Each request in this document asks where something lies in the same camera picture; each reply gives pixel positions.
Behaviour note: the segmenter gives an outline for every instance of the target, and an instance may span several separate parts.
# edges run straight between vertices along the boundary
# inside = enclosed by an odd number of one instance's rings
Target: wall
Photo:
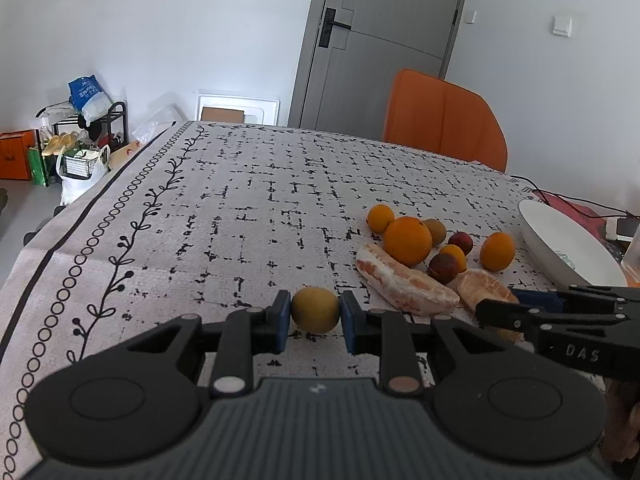
[[[0,0],[0,130],[92,73],[132,127],[169,102],[193,118],[200,92],[279,99],[286,124],[309,3]]]
[[[465,0],[446,79],[489,103],[508,171],[640,212],[640,0]],[[550,33],[574,17],[575,37]]]

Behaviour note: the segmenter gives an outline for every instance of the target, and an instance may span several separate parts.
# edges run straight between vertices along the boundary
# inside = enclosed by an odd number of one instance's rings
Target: white patterned tablecloth
[[[0,293],[2,480],[38,459],[24,424],[31,387],[60,367],[187,312],[205,322],[268,306],[277,290],[351,289],[386,307],[354,268],[379,240],[376,203],[439,218],[478,248],[513,235],[506,285],[547,290],[520,237],[528,189],[477,164],[393,144],[304,130],[188,122],[146,145],[51,221],[22,251]],[[426,361],[421,358],[428,379]],[[338,326],[291,325],[287,351],[255,358],[261,376],[375,376],[377,359],[347,354]]]

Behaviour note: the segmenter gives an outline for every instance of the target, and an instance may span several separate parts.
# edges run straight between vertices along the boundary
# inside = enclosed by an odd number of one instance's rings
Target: black metal rack
[[[47,108],[43,108],[36,114],[36,118],[39,118]],[[59,134],[58,127],[61,125],[76,125],[80,127],[80,121],[82,116],[76,115],[73,117],[69,117],[67,119],[63,119],[56,124],[52,124],[53,133],[55,135]],[[106,124],[107,125],[107,135],[111,142],[113,139],[113,131],[111,130],[111,125],[117,121],[118,119],[122,119],[122,146],[126,146],[129,143],[129,121],[127,119],[127,105],[123,101],[117,101],[109,108],[107,114],[100,119],[94,121],[94,123]],[[47,171],[44,158],[42,156],[42,142],[40,140],[40,130],[36,129],[36,142],[38,145],[38,156],[40,157],[40,163],[42,164],[42,169],[45,172],[45,186],[49,187],[49,171]]]

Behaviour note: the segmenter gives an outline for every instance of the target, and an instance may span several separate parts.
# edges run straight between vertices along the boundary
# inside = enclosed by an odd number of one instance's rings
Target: black cable
[[[551,195],[551,196],[555,196],[556,198],[559,198],[565,204],[567,204],[571,209],[573,209],[575,212],[578,212],[578,213],[580,213],[581,215],[583,215],[583,216],[585,216],[587,218],[591,218],[591,219],[599,219],[599,218],[634,218],[634,219],[640,221],[640,218],[638,218],[638,216],[630,213],[629,211],[626,211],[626,210],[623,210],[623,209],[618,209],[616,207],[610,207],[608,205],[600,204],[598,202],[592,202],[591,200],[585,200],[585,199],[582,199],[582,198],[574,198],[574,197],[571,197],[571,196],[563,195],[561,193],[554,193],[554,192],[551,192],[551,191],[546,191],[544,189],[540,189],[536,185],[535,182],[533,182],[532,180],[528,179],[525,176],[510,175],[510,177],[519,178],[521,180],[526,180],[527,182],[529,182],[536,189],[536,191],[541,194],[542,200],[549,207],[553,207],[553,206],[549,203],[549,200],[546,198],[546,196],[545,196],[546,194]],[[580,211],[574,204],[569,202],[569,200],[575,200],[577,202],[585,202],[585,203],[588,203],[588,204],[591,204],[591,205],[596,205],[596,206],[604,208],[604,209],[611,209],[612,211],[619,211],[619,212],[624,213],[624,214],[620,214],[620,215],[597,215],[597,216],[589,215],[589,214],[585,213],[584,211]]]

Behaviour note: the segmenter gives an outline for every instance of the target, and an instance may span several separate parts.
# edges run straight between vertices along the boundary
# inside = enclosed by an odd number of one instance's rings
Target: door frame
[[[316,43],[318,42],[318,34],[322,27],[322,14],[324,13],[324,5],[326,0],[311,0],[309,5],[309,14],[306,17],[305,34],[302,38],[302,48],[300,49],[300,58],[298,59],[298,69],[296,71],[296,81],[293,85],[293,95],[291,97],[291,106],[289,109],[289,121],[287,125],[290,128],[299,128],[302,122],[302,110],[305,105],[306,89],[309,84],[309,76],[311,74],[311,65],[314,61],[316,52]],[[453,51],[453,44],[456,41],[458,27],[462,17],[462,9],[465,0],[458,0],[454,21],[451,24],[449,33],[449,41],[445,49],[444,59],[440,69],[439,77],[444,78],[449,67],[449,60]]]

